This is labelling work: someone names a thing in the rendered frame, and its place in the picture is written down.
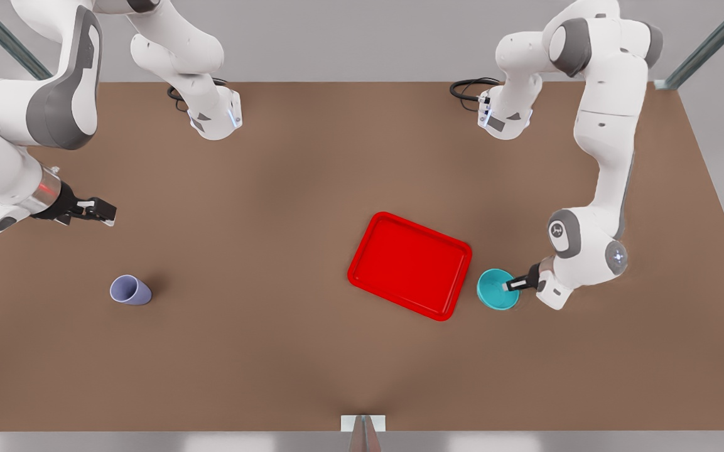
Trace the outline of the teal bowl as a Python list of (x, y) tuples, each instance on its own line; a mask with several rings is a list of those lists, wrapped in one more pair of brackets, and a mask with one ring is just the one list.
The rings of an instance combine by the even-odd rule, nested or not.
[(488, 269), (483, 272), (476, 285), (479, 300), (495, 311), (508, 311), (517, 305), (519, 290), (508, 290), (506, 283), (513, 276), (502, 269)]

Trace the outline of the lavender cup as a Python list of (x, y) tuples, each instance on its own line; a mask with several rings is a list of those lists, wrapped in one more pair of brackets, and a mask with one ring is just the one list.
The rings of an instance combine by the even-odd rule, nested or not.
[(146, 305), (152, 298), (149, 286), (132, 275), (122, 275), (113, 280), (109, 295), (113, 301), (133, 306)]

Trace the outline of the red rectangular tray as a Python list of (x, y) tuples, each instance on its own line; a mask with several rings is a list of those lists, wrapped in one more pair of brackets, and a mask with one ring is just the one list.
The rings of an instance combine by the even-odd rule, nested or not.
[(471, 247), (389, 212), (371, 217), (347, 270), (349, 283), (431, 320), (453, 315)]

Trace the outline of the silver frame post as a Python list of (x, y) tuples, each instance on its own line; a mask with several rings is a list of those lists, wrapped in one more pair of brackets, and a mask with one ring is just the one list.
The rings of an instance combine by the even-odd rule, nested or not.
[(379, 432), (386, 431), (385, 415), (341, 415), (341, 432), (350, 432), (349, 452), (381, 452)]
[(666, 79), (654, 81), (657, 90), (677, 90), (694, 75), (722, 46), (724, 46), (724, 20), (709, 34)]
[(47, 69), (1, 21), (0, 47), (33, 78), (46, 80), (52, 76), (49, 69)]

